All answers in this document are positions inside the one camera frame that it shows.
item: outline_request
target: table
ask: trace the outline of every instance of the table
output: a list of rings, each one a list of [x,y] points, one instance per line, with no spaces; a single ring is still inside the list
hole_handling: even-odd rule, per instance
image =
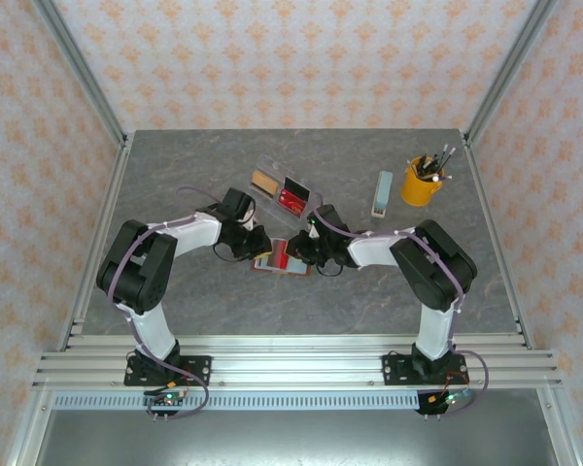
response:
[[[424,208],[403,202],[399,188],[406,160],[457,151],[448,165],[453,179]],[[307,174],[352,230],[383,231],[435,219],[475,261],[479,275],[466,297],[459,333],[515,332],[488,225],[458,130],[178,130],[138,131],[123,175],[106,248],[128,219],[158,222],[189,212],[175,204],[182,184],[223,196],[248,186],[261,154]],[[387,216],[370,216],[380,170],[394,173]],[[209,203],[194,194],[194,207]],[[259,221],[272,238],[297,233],[272,216]],[[251,271],[229,264],[210,249],[179,258],[163,300],[178,335],[410,334],[418,331],[420,303],[395,267],[347,269],[337,278],[308,278]],[[92,292],[83,333],[127,334],[122,316],[104,294]]]

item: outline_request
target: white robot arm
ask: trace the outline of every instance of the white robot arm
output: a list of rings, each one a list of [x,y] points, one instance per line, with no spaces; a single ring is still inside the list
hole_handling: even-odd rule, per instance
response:
[[[309,215],[309,231],[289,240],[287,254],[320,270],[333,259],[343,267],[398,266],[421,301],[421,325],[410,355],[399,355],[388,384],[443,383],[463,357],[452,352],[454,311],[462,303],[477,268],[433,220],[386,234],[351,233],[332,205]]]
[[[136,383],[173,380],[176,374],[159,361],[181,367],[179,344],[161,304],[173,260],[220,243],[231,248],[237,261],[270,253],[270,240],[263,226],[256,225],[255,209],[252,197],[231,188],[222,202],[192,216],[150,225],[130,220],[121,227],[100,267],[97,286],[112,296],[134,331],[137,352],[128,358],[128,368],[138,376],[148,374],[134,376]]]

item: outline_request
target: yellow cup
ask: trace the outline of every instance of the yellow cup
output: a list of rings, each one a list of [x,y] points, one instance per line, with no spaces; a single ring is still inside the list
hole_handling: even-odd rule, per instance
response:
[[[426,206],[431,201],[431,196],[443,187],[443,182],[441,181],[433,182],[431,179],[428,181],[419,180],[417,170],[415,169],[419,160],[421,160],[421,157],[415,158],[408,165],[408,168],[406,168],[406,179],[404,180],[404,185],[401,187],[401,198],[413,207]],[[439,175],[442,177],[444,170],[441,170]]]

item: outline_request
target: patterned wallpaper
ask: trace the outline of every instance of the patterned wallpaper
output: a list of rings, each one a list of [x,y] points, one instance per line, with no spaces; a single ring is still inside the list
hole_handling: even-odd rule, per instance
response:
[[[117,149],[30,0],[0,0],[0,465]]]
[[[57,0],[123,129],[466,129],[533,0]]]
[[[583,438],[583,1],[560,0],[475,148],[518,291]]]

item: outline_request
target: metal bracket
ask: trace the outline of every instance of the metal bracket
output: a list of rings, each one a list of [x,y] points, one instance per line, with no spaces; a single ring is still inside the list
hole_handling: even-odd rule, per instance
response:
[[[125,386],[161,386],[170,382],[166,370],[156,371],[155,368],[152,369],[151,366],[143,363],[144,360],[137,354],[132,354],[127,358],[127,368],[123,379]],[[195,374],[206,385],[209,385],[212,372],[212,356],[182,355],[180,361],[178,365],[180,369]],[[186,377],[178,378],[174,382],[177,386],[200,386],[195,381],[189,381]]]
[[[468,368],[464,356],[445,354],[440,370],[425,376],[415,368],[411,354],[385,354],[382,356],[382,377],[385,385],[468,385]]]

